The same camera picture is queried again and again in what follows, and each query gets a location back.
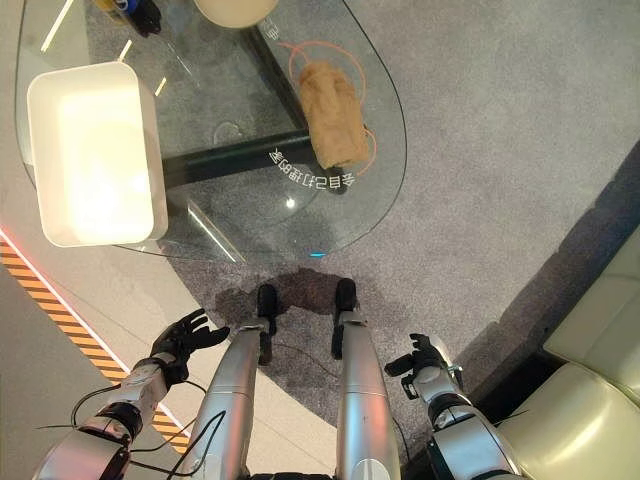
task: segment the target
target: orange string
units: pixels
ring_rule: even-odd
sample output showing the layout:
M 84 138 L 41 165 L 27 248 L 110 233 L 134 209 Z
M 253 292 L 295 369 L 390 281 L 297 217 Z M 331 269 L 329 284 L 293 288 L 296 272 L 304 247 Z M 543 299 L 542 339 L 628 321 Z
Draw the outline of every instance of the orange string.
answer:
M 369 137 L 371 137 L 371 140 L 373 141 L 373 155 L 371 156 L 371 160 L 369 160 L 369 163 L 367 163 L 362 170 L 356 173 L 357 176 L 363 175 L 367 170 L 369 170 L 369 167 L 374 164 L 374 162 L 376 161 L 376 156 L 378 155 L 378 142 L 376 141 L 375 134 L 367 128 L 364 129 L 364 132 Z
M 302 42 L 299 43 L 297 45 L 292 45 L 290 43 L 285 43 L 285 42 L 281 42 L 278 43 L 278 45 L 285 47 L 285 48 L 289 48 L 291 49 L 291 55 L 289 55 L 289 77 L 291 77 L 291 80 L 295 80 L 294 76 L 293 76 L 293 61 L 295 59 L 295 57 L 300 53 L 302 54 L 302 56 L 304 57 L 305 61 L 307 63 L 309 63 L 309 57 L 307 56 L 307 54 L 304 52 L 304 48 L 305 47 L 310 47 L 310 46 L 320 46 L 320 47 L 327 47 L 327 48 L 332 48 L 340 53 L 342 53 L 343 55 L 345 55 L 349 60 L 351 60 L 351 63 L 353 63 L 353 65 L 355 65 L 356 69 L 358 70 L 358 73 L 360 75 L 360 80 L 361 80 L 361 85 L 362 85 L 362 95 L 360 96 L 360 105 L 364 104 L 364 99 L 365 99 L 365 95 L 366 95 L 366 91 L 367 91 L 367 76 L 364 73 L 364 69 L 362 68 L 362 65 L 360 64 L 360 62 L 358 61 L 358 59 L 348 50 L 345 50 L 344 48 L 336 45 L 335 43 L 331 43 L 331 42 L 326 42 L 326 41 L 322 41 L 322 40 L 308 40 L 306 42 Z

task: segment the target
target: yellow black hazard stripe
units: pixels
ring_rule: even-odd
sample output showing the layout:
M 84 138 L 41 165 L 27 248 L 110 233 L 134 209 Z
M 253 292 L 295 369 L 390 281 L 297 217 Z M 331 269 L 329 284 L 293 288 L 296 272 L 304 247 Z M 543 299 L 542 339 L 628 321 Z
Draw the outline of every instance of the yellow black hazard stripe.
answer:
M 7 268 L 9 274 L 22 285 L 69 340 L 100 370 L 100 373 L 112 384 L 120 383 L 128 375 L 127 371 L 101 345 L 95 333 L 89 332 L 69 308 L 61 302 L 62 298 L 57 292 L 54 293 L 55 291 L 43 282 L 44 278 L 29 265 L 22 253 L 15 248 L 15 245 L 12 246 L 9 242 L 10 240 L 0 231 L 0 263 Z M 156 411 L 152 425 L 165 440 L 169 440 L 180 431 L 176 422 L 167 416 L 162 409 Z M 189 443 L 189 437 L 181 433 L 171 439 L 170 443 L 178 453 L 184 453 Z

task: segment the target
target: black cable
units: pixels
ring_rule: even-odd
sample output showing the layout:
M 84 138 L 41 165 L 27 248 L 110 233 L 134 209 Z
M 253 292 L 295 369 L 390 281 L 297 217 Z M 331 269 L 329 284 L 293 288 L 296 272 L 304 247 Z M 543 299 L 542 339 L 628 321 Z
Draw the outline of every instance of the black cable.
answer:
M 502 420 L 498 420 L 497 422 L 495 422 L 493 424 L 494 427 L 497 427 L 498 425 L 500 425 L 502 422 L 506 422 L 507 420 L 509 420 L 510 418 L 516 418 L 519 417 L 520 415 L 522 415 L 523 413 L 527 413 L 529 410 L 523 410 L 522 412 L 518 412 L 518 413 L 514 413 L 512 415 L 509 415 L 506 418 L 503 418 Z
M 157 447 L 153 447 L 153 448 L 134 448 L 133 450 L 131 450 L 130 453 L 157 452 L 158 450 L 160 450 L 165 445 L 168 445 L 169 443 L 171 443 L 171 440 L 173 440 L 174 438 L 176 438 L 177 436 L 182 434 L 187 428 L 189 428 L 191 425 L 193 425 L 195 423 L 195 421 L 196 421 L 196 419 L 194 418 L 189 423 L 187 423 L 184 427 L 182 427 L 182 430 L 180 430 L 179 432 L 174 433 L 173 435 L 171 435 L 169 438 L 167 438 L 164 442 L 162 442 Z
M 36 430 L 45 430 L 47 428 L 74 428 L 73 425 L 42 425 L 41 427 L 36 427 Z
M 78 421 L 76 419 L 76 416 L 78 414 L 78 410 L 80 410 L 80 407 L 82 406 L 82 404 L 84 404 L 84 402 L 89 400 L 91 397 L 95 397 L 96 395 L 100 395 L 101 393 L 110 392 L 111 390 L 117 390 L 118 388 L 120 388 L 120 384 L 101 388 L 100 390 L 95 390 L 91 393 L 87 393 L 84 397 L 78 400 L 78 403 L 76 403 L 73 407 L 73 410 L 71 410 L 71 425 L 73 426 L 73 428 L 78 428 Z
M 393 419 L 393 423 L 398 427 L 398 431 L 400 432 L 400 436 L 402 437 L 402 443 L 404 444 L 404 453 L 407 455 L 407 465 L 411 463 L 411 456 L 409 455 L 409 445 L 407 445 L 407 439 L 404 436 L 404 432 L 402 431 L 402 427 L 400 423 L 396 420 L 396 417 L 391 417 Z
M 324 370 L 324 372 L 327 375 L 329 375 L 329 376 L 331 376 L 333 378 L 340 378 L 340 375 L 338 375 L 337 373 L 333 373 L 327 367 L 322 365 L 320 363 L 320 360 L 318 360 L 317 358 L 313 357 L 311 354 L 307 353 L 306 351 L 304 351 L 303 349 L 301 349 L 299 347 L 294 347 L 293 345 L 287 345 L 286 343 L 280 343 L 280 342 L 273 342 L 273 345 L 278 346 L 278 347 L 290 348 L 291 350 L 295 350 L 296 352 L 298 352 L 298 353 L 304 355 L 305 357 L 307 357 L 309 360 L 311 360 L 313 363 L 315 363 L 322 370 Z
M 211 442 L 213 441 L 213 437 L 215 437 L 216 432 L 218 431 L 218 428 L 220 428 L 220 425 L 222 424 L 222 420 L 224 419 L 226 414 L 227 414 L 227 411 L 226 410 L 222 410 L 221 412 L 217 413 L 216 415 L 214 415 L 213 417 L 211 417 L 209 419 L 207 424 L 202 429 L 202 432 L 200 432 L 200 434 L 194 439 L 194 441 L 187 447 L 185 452 L 182 455 L 180 455 L 180 458 L 178 459 L 178 461 L 176 462 L 176 464 L 173 466 L 173 468 L 171 470 L 167 470 L 167 469 L 161 468 L 161 467 L 156 467 L 155 465 L 148 465 L 146 463 L 138 462 L 136 460 L 131 460 L 129 463 L 132 464 L 132 465 L 136 465 L 137 467 L 146 468 L 148 470 L 153 470 L 153 471 L 156 471 L 156 472 L 166 473 L 168 475 L 167 476 L 167 480 L 171 480 L 173 477 L 181 477 L 181 478 L 192 477 L 193 475 L 198 473 L 198 471 L 200 470 L 202 465 L 204 465 L 204 459 L 205 459 L 205 457 L 207 455 L 207 452 L 209 451 L 209 447 L 211 446 Z M 207 432 L 207 430 L 209 429 L 209 426 L 218 418 L 219 418 L 218 423 L 213 428 L 213 432 L 211 432 L 211 435 L 209 436 L 209 440 L 207 441 L 207 446 L 205 448 L 204 455 L 200 459 L 200 462 L 198 463 L 198 466 L 196 466 L 196 468 L 194 468 L 189 473 L 177 473 L 178 468 L 180 467 L 180 465 L 182 464 L 184 459 L 187 457 L 187 455 L 189 455 L 189 452 L 191 452 L 191 450 L 193 450 L 193 448 L 198 444 L 200 439 L 202 439 L 204 434 Z
M 194 387 L 199 388 L 200 390 L 202 390 L 202 391 L 204 392 L 204 394 L 205 394 L 205 395 L 207 394 L 207 389 L 206 389 L 206 388 L 204 388 L 204 387 L 202 387 L 202 386 L 200 386 L 200 385 L 198 385 L 198 384 L 197 384 L 197 383 L 195 383 L 195 382 L 191 382 L 191 381 L 189 381 L 189 380 L 185 380 L 185 381 L 184 381 L 184 383 L 188 383 L 189 385 L 193 385 Z
M 191 382 L 189 380 L 185 380 L 184 383 L 188 383 L 189 385 L 192 385 L 200 390 L 202 390 L 205 394 L 207 393 L 207 391 L 205 390 L 204 387 L 198 385 L 195 382 Z M 180 430 L 178 433 L 174 433 L 173 435 L 171 435 L 167 440 L 165 440 L 164 442 L 162 442 L 160 445 L 158 445 L 157 447 L 154 448 L 134 448 L 133 450 L 131 450 L 131 453 L 146 453 L 146 452 L 157 452 L 158 450 L 160 450 L 162 447 L 164 447 L 165 445 L 168 445 L 169 443 L 171 443 L 171 440 L 173 440 L 174 438 L 176 438 L 178 435 L 180 435 L 181 433 L 183 433 L 187 428 L 189 428 L 191 425 L 193 425 L 195 423 L 195 421 L 197 420 L 197 418 L 194 418 L 193 420 L 191 420 L 189 423 L 187 423 L 184 427 L 182 427 L 182 430 Z

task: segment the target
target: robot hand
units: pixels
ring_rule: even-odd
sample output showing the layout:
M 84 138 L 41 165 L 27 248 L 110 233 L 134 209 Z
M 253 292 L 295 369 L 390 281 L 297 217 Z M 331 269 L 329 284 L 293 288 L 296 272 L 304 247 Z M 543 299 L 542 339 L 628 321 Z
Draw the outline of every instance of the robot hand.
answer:
M 229 336 L 229 327 L 211 331 L 203 326 L 207 321 L 201 308 L 169 325 L 153 342 L 151 357 L 164 361 L 163 373 L 167 387 L 182 383 L 189 377 L 187 361 L 194 351 L 222 343 Z M 167 360 L 166 354 L 173 360 Z

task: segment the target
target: glass tabletop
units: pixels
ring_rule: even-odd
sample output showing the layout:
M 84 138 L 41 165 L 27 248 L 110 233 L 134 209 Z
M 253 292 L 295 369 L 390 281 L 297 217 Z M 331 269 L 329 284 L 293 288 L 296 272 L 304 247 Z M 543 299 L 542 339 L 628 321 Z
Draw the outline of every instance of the glass tabletop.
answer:
M 386 67 L 342 0 L 281 0 L 241 30 L 211 23 L 193 0 L 153 3 L 160 31 L 145 37 L 104 1 L 26 0 L 16 125 L 32 178 L 30 82 L 120 60 L 155 93 L 169 210 L 161 239 L 126 248 L 233 262 L 322 257 L 384 218 L 404 177 L 404 119 Z M 366 162 L 323 170 L 315 159 L 297 77 L 316 60 L 340 68 L 356 88 Z

